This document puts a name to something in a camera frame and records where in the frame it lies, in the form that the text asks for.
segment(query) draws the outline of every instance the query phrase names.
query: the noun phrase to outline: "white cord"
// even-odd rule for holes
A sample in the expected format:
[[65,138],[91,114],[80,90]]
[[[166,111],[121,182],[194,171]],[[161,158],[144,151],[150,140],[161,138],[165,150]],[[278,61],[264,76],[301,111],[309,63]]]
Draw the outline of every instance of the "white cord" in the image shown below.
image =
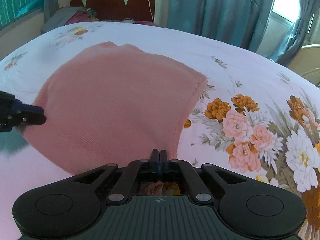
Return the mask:
[[150,0],[148,0],[148,3],[149,3],[149,9],[150,9],[150,13],[151,13],[151,17],[152,17],[152,22],[154,23],[154,19],[153,19],[153,14],[152,14],[152,11],[151,11],[151,4],[150,4]]

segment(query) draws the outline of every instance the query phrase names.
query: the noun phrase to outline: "pink towel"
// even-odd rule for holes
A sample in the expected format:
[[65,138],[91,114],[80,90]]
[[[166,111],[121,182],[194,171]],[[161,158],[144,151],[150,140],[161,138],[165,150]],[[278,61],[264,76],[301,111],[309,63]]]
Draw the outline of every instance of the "pink towel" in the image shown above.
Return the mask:
[[206,86],[204,75],[171,58],[111,42],[62,65],[34,104],[47,121],[26,140],[71,174],[107,163],[148,159],[152,149],[177,157],[183,125]]

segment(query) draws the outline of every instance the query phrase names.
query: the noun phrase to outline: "headboard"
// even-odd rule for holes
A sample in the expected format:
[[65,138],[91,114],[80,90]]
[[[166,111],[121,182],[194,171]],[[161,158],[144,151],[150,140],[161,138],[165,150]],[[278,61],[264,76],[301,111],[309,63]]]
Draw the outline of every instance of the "headboard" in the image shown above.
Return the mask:
[[126,18],[149,21],[160,25],[162,0],[71,0],[70,6],[93,9],[100,21]]

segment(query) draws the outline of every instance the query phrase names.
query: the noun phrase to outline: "screw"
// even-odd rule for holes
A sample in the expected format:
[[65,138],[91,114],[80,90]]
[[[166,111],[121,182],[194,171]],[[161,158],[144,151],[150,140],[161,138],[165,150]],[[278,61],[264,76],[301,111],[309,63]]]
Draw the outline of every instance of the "screw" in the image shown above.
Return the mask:
[[207,193],[200,193],[196,196],[196,199],[199,201],[209,201],[212,197]]
[[114,193],[109,195],[108,199],[111,201],[121,201],[124,199],[124,196],[122,194]]

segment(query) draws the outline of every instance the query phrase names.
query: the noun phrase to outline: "floral bedsheet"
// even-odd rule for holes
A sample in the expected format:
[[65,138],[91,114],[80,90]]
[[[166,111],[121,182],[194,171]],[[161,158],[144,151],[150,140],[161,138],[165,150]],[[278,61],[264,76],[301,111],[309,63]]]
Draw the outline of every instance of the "floral bedsheet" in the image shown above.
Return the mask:
[[[105,41],[171,57],[206,75],[206,90],[181,133],[178,159],[195,167],[214,163],[292,191],[308,212],[299,235],[320,240],[320,90],[266,58],[170,29],[80,23],[43,34],[0,61],[0,90],[31,104],[59,66]],[[70,174],[12,132],[0,134],[0,176],[7,178],[0,180],[6,192],[0,197],[0,240],[16,240],[16,198]]]
[[212,155],[211,163],[295,193],[308,212],[299,236],[319,239],[318,101],[279,72],[278,81],[286,85],[280,93],[287,98],[279,101],[267,92],[266,103],[261,96],[251,97],[240,80],[233,80],[227,63],[214,56],[212,59],[226,71],[233,85],[222,97],[214,82],[208,83],[186,120],[184,128],[195,130],[189,138],[190,147],[198,146],[198,157],[191,163],[200,167],[202,157]]

